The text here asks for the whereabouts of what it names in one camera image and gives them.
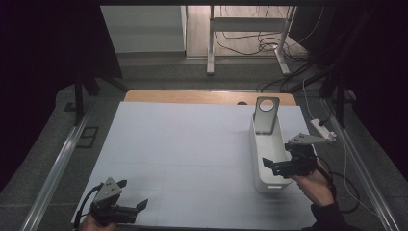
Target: black cable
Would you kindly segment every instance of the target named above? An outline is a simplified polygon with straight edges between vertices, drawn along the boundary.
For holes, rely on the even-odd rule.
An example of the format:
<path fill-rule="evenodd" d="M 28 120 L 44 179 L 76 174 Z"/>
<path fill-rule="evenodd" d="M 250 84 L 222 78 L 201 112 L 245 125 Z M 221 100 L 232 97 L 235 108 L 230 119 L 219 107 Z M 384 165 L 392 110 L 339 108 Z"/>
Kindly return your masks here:
<path fill-rule="evenodd" d="M 332 179 L 333 179 L 333 175 L 340 176 L 340 177 L 342 177 L 343 179 L 345 179 L 345 181 L 346 181 L 346 182 L 353 188 L 353 190 L 355 191 L 355 193 L 356 193 L 356 198 L 357 198 L 357 200 L 359 201 L 359 200 L 360 200 L 360 194 L 358 193 L 358 191 L 357 191 L 357 189 L 355 188 L 355 186 L 351 183 L 351 181 L 350 181 L 347 177 L 344 177 L 342 174 L 340 174 L 340 173 L 338 173 L 338 172 L 332 171 L 332 170 L 330 169 L 330 165 L 329 165 L 323 158 L 321 158 L 321 157 L 318 156 L 318 159 L 324 162 L 324 165 L 327 167 L 327 170 L 328 170 L 327 173 L 330 174 L 330 176 L 331 176 Z M 350 214 L 350 213 L 353 213 L 353 212 L 356 211 L 356 210 L 358 209 L 358 207 L 360 206 L 360 203 L 359 203 L 358 201 L 357 201 L 357 204 L 354 205 L 354 207 L 352 207 L 351 209 L 349 209 L 349 210 L 341 210 L 340 212 L 342 212 L 342 214 Z"/>
<path fill-rule="evenodd" d="M 264 90 L 267 88 L 267 87 L 269 87 L 269 86 L 271 86 L 271 85 L 273 85 L 273 84 L 276 84 L 276 83 L 278 83 L 278 82 L 280 82 L 280 81 L 283 81 L 283 80 L 286 80 L 286 78 L 283 78 L 283 79 L 278 79 L 278 80 L 275 80 L 275 81 L 273 81 L 273 82 L 270 82 L 270 83 L 267 83 L 262 89 L 261 89 L 261 93 L 262 92 L 264 92 Z"/>
<path fill-rule="evenodd" d="M 256 55 L 256 54 L 258 54 L 258 53 L 264 52 L 264 50 L 262 50 L 262 49 L 261 49 L 261 50 L 258 50 L 257 52 L 254 52 L 254 53 L 243 53 L 243 52 L 241 52 L 241 51 L 234 50 L 234 49 L 232 49 L 232 48 L 230 48 L 230 47 L 223 46 L 223 45 L 221 45 L 221 44 L 219 43 L 218 37 L 217 37 L 217 32 L 215 32 L 214 35 L 216 36 L 216 41 L 217 41 L 217 43 L 218 43 L 218 45 L 219 45 L 220 47 L 225 48 L 225 49 L 230 50 L 230 51 L 234 51 L 234 52 L 236 52 L 236 53 L 238 53 L 238 54 L 246 55 L 246 56 L 251 56 L 251 55 Z"/>
<path fill-rule="evenodd" d="M 74 220 L 74 224 L 73 224 L 73 227 L 72 227 L 73 231 L 78 231 L 79 230 L 79 224 L 81 222 L 81 217 L 83 216 L 82 212 L 84 210 L 85 204 L 87 203 L 89 197 L 93 194 L 93 192 L 100 191 L 100 189 L 102 189 L 103 185 L 104 184 L 101 183 L 100 185 L 93 187 L 92 190 L 90 190 L 88 192 L 88 194 L 85 196 L 84 200 L 82 201 L 80 209 L 77 211 L 77 213 L 75 215 L 75 220 Z"/>
<path fill-rule="evenodd" d="M 357 188 L 353 185 L 353 183 L 351 183 L 351 181 L 347 177 L 343 176 L 342 174 L 340 174 L 338 172 L 331 172 L 331 174 L 333 174 L 335 176 L 342 177 L 353 188 L 353 190 L 354 190 L 354 192 L 356 194 L 355 196 L 356 196 L 357 202 L 354 205 L 354 207 L 352 207 L 349 210 L 341 210 L 340 212 L 342 212 L 342 214 L 350 214 L 350 213 L 355 212 L 358 209 L 358 207 L 360 206 L 360 194 L 358 193 Z"/>

